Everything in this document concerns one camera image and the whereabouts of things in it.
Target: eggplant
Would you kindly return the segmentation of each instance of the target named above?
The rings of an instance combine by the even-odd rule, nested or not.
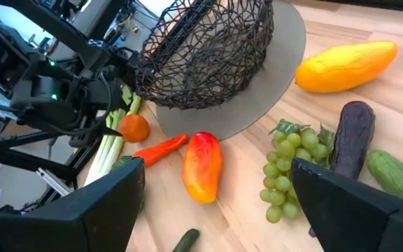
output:
[[[341,110],[339,126],[335,133],[330,169],[350,179],[357,179],[374,135],[376,116],[363,101],[351,101]],[[309,234],[315,237],[310,229]]]

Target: toy fruit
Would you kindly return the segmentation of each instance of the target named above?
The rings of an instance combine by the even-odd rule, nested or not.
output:
[[[142,115],[130,114],[121,119],[118,131],[127,143],[139,143],[148,138],[150,125]]]
[[[295,83],[309,92],[341,92],[374,80],[397,54],[397,45],[375,41],[342,45],[308,58],[295,72]]]
[[[191,137],[183,159],[183,182],[193,200],[215,201],[222,162],[220,143],[215,136],[200,132]]]

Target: black metal frame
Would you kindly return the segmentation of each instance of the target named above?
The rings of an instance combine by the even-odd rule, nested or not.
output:
[[[31,172],[35,172],[38,168],[42,168],[52,172],[57,178],[62,179],[68,186],[73,184],[74,186],[77,186],[77,176],[98,149],[102,136],[100,136],[92,146],[78,149],[73,155],[71,155],[71,157],[69,157],[65,164],[60,164],[58,162],[53,162],[11,149],[12,147],[53,139],[59,136],[60,134],[47,132],[36,132],[21,136],[0,136],[0,164]],[[57,192],[50,188],[39,199],[38,203],[43,205],[58,198],[59,195]]]

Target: orange tomato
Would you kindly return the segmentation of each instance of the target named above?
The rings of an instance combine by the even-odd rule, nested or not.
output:
[[[119,122],[118,131],[127,143],[139,143],[148,138],[150,125],[142,115],[126,115]]]
[[[214,202],[222,169],[222,151],[216,137],[207,132],[192,136],[183,159],[183,182],[191,198],[198,203]]]

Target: gray plate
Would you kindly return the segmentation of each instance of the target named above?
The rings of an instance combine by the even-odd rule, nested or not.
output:
[[[219,107],[180,110],[157,107],[157,119],[168,137],[210,132],[219,140],[231,137],[261,118],[287,90],[304,54],[304,21],[295,7],[273,1],[274,35],[264,68],[246,90]]]

